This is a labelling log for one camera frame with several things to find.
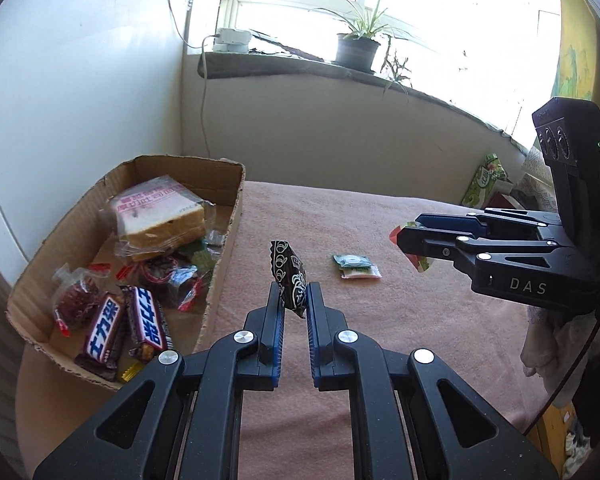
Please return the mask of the teal mint candy packet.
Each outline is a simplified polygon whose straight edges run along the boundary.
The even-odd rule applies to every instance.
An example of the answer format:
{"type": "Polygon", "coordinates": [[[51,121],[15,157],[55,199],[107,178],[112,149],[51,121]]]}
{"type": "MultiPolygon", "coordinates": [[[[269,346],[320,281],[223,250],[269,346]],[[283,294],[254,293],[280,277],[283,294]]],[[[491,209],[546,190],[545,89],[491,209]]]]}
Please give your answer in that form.
{"type": "Polygon", "coordinates": [[[333,255],[343,280],[380,280],[381,273],[369,258],[360,255],[333,255]]]}

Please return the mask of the yellow candy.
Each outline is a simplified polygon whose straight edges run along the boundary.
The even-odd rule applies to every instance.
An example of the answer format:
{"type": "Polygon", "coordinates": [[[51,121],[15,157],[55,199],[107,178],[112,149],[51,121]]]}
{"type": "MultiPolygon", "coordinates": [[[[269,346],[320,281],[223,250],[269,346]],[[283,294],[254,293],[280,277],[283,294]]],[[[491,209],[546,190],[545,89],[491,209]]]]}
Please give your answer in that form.
{"type": "Polygon", "coordinates": [[[128,384],[134,377],[136,377],[145,368],[145,364],[142,362],[135,362],[134,364],[122,370],[119,376],[119,382],[122,384],[128,384]]]}

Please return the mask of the brown English Snickers bar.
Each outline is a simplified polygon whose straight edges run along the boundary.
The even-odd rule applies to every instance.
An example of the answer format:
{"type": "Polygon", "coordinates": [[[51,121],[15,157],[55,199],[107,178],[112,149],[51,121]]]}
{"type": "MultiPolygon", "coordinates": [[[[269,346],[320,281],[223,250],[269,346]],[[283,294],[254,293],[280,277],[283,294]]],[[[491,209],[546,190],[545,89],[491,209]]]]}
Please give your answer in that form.
{"type": "Polygon", "coordinates": [[[140,286],[120,287],[128,314],[132,347],[129,355],[142,363],[173,349],[163,308],[152,292],[140,286]]]}

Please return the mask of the brown Chinese Snickers bar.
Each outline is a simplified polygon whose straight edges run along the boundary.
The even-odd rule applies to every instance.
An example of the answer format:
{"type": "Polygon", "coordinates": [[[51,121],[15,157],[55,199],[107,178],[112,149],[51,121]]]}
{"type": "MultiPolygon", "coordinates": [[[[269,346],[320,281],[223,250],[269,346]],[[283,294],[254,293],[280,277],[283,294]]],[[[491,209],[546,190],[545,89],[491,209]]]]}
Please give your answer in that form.
{"type": "Polygon", "coordinates": [[[77,366],[113,382],[125,338],[126,305],[121,296],[107,292],[86,332],[82,350],[74,358],[77,366]]]}

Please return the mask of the black patterned candy packet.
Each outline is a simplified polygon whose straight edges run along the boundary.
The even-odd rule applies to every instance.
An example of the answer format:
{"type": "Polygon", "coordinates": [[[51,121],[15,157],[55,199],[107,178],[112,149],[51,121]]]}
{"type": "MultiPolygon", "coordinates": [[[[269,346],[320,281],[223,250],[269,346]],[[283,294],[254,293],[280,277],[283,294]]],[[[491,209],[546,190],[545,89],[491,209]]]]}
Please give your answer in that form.
{"type": "Polygon", "coordinates": [[[302,260],[286,240],[272,240],[271,269],[280,299],[287,310],[299,318],[306,316],[306,271],[302,260]]]}

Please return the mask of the clear red dried-fruit bag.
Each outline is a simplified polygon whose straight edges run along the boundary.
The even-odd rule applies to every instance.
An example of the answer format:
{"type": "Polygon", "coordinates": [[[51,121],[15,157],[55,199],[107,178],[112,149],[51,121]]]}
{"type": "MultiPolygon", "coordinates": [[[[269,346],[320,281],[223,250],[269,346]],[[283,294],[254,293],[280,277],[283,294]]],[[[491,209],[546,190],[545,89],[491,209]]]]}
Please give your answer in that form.
{"type": "Polygon", "coordinates": [[[124,264],[114,274],[119,286],[147,289],[163,309],[189,312],[204,291],[204,274],[191,263],[159,256],[124,264]]]}

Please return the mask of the green candy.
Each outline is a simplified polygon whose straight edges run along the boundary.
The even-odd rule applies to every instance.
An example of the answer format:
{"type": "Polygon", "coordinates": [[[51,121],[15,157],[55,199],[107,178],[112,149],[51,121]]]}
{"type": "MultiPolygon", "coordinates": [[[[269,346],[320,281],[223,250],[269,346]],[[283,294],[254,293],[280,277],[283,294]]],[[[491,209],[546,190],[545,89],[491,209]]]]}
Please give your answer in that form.
{"type": "Polygon", "coordinates": [[[200,275],[212,272],[220,258],[220,252],[214,246],[210,246],[205,238],[181,246],[178,248],[178,254],[196,266],[200,275]]]}

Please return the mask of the red dates snack bag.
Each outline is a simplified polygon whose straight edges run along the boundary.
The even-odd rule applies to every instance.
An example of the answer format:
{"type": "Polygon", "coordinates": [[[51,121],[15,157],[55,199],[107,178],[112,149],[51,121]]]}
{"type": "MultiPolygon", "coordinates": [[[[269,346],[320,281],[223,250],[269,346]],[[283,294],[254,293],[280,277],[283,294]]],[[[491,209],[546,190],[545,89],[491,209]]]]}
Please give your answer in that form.
{"type": "Polygon", "coordinates": [[[70,337],[91,322],[100,297],[100,275],[90,269],[71,270],[65,263],[55,271],[53,280],[57,283],[52,297],[55,325],[61,336],[70,337]]]}

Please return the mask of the packaged sliced bread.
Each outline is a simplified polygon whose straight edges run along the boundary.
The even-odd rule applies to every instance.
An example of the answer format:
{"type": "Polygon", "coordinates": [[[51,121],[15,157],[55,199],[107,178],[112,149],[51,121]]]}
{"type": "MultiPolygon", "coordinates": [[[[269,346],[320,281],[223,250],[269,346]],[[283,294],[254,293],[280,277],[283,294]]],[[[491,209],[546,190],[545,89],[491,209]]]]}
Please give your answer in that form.
{"type": "Polygon", "coordinates": [[[105,209],[114,224],[114,253],[139,262],[200,240],[215,225],[215,203],[170,176],[160,176],[111,197],[105,209]]]}

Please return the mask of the green snack bag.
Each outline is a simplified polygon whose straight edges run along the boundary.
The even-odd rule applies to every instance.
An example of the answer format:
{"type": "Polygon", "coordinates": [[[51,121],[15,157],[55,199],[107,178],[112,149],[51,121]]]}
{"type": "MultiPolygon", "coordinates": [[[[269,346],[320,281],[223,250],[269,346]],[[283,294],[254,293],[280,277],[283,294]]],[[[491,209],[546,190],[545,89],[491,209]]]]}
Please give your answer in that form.
{"type": "Polygon", "coordinates": [[[460,202],[465,207],[481,208],[490,198],[494,186],[508,179],[506,170],[495,154],[487,154],[469,182],[460,202]]]}

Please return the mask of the white lace cloth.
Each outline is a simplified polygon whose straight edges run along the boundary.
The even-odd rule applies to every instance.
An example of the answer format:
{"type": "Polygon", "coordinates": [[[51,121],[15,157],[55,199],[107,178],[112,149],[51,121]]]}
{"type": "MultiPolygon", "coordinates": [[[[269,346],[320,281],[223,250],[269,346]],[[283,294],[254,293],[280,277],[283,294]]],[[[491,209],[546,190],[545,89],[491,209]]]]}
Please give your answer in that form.
{"type": "Polygon", "coordinates": [[[556,212],[557,198],[552,173],[538,148],[529,151],[522,164],[522,170],[524,175],[518,183],[518,188],[538,202],[539,210],[556,212]]]}

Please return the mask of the pink table cloth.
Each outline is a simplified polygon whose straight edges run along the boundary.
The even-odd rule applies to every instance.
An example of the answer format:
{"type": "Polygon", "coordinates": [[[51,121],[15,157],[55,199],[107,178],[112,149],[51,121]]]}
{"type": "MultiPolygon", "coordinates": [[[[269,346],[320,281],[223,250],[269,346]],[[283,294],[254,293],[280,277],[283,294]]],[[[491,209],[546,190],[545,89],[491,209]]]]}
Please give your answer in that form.
{"type": "MultiPolygon", "coordinates": [[[[460,207],[411,197],[370,195],[246,182],[214,332],[238,330],[264,305],[272,275],[268,246],[288,240],[326,304],[383,347],[432,350],[516,428],[524,429],[547,394],[522,370],[527,313],[519,304],[480,296],[447,262],[419,273],[389,240],[423,212],[460,207]],[[343,280],[333,255],[365,256],[380,280],[343,280]]],[[[243,479],[349,479],[353,474],[349,401],[312,384],[306,324],[286,319],[282,380],[270,393],[247,393],[238,474],[243,479]]]]}

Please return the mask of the potted spider plant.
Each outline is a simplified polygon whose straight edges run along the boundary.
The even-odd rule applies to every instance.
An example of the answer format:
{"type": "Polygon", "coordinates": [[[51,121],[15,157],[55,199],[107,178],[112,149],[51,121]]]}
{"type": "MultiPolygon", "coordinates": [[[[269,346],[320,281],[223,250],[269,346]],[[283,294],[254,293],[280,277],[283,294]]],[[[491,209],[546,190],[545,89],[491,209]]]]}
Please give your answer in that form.
{"type": "Polygon", "coordinates": [[[400,58],[392,46],[395,41],[410,41],[411,35],[403,28],[395,28],[386,20],[388,9],[382,0],[373,6],[363,6],[358,0],[348,0],[349,10],[338,12],[327,6],[317,6],[314,11],[326,13],[346,28],[337,34],[337,50],[332,61],[336,66],[373,75],[374,59],[380,49],[379,37],[386,40],[386,50],[380,64],[380,72],[388,77],[385,89],[398,86],[403,92],[411,87],[411,69],[408,58],[400,58]]]}

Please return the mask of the brown cardboard box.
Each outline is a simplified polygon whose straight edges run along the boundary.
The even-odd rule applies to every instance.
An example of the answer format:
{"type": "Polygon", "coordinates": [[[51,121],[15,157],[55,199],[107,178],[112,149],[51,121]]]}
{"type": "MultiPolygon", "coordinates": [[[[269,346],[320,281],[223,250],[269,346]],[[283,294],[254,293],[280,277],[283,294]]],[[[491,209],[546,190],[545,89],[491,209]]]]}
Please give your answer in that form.
{"type": "Polygon", "coordinates": [[[210,346],[245,168],[145,155],[100,179],[58,223],[9,296],[20,336],[101,387],[163,350],[210,346]]]}

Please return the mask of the grey window sill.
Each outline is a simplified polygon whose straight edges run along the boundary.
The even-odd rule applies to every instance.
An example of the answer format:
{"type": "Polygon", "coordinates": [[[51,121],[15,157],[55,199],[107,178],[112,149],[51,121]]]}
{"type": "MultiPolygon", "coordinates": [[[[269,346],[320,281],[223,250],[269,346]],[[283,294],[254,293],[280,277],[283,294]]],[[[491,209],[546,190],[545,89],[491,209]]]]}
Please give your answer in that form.
{"type": "Polygon", "coordinates": [[[488,122],[484,122],[475,115],[466,112],[466,110],[462,110],[435,96],[430,96],[425,92],[421,92],[409,86],[402,86],[402,84],[398,84],[396,81],[363,73],[359,70],[352,70],[352,68],[323,62],[302,60],[302,58],[290,58],[289,56],[277,54],[210,52],[200,55],[200,60],[197,62],[196,69],[199,76],[209,80],[308,75],[365,84],[369,87],[381,88],[383,92],[386,92],[387,90],[401,92],[406,96],[414,96],[414,98],[436,104],[455,114],[466,117],[473,122],[476,122],[479,126],[483,126],[507,140],[518,152],[521,152],[521,154],[527,155],[529,153],[528,148],[525,148],[520,142],[516,141],[505,130],[496,128],[488,122]]]}

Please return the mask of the white power adapter box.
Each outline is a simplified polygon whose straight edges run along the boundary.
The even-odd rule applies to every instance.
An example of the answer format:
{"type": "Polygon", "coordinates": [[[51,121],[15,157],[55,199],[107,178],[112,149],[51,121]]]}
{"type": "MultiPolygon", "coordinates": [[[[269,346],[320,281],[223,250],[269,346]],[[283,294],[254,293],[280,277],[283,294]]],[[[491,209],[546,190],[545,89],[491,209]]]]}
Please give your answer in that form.
{"type": "Polygon", "coordinates": [[[249,30],[219,28],[214,36],[212,51],[221,53],[248,53],[252,33],[249,30]]]}

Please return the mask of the white cabinet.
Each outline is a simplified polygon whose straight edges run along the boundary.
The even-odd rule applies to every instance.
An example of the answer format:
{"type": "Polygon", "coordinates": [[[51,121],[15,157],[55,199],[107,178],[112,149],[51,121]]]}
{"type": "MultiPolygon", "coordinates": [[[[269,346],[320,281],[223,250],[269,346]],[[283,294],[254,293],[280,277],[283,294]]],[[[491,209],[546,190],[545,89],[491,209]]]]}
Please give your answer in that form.
{"type": "Polygon", "coordinates": [[[187,0],[0,5],[0,274],[18,280],[104,174],[181,149],[187,0]]]}

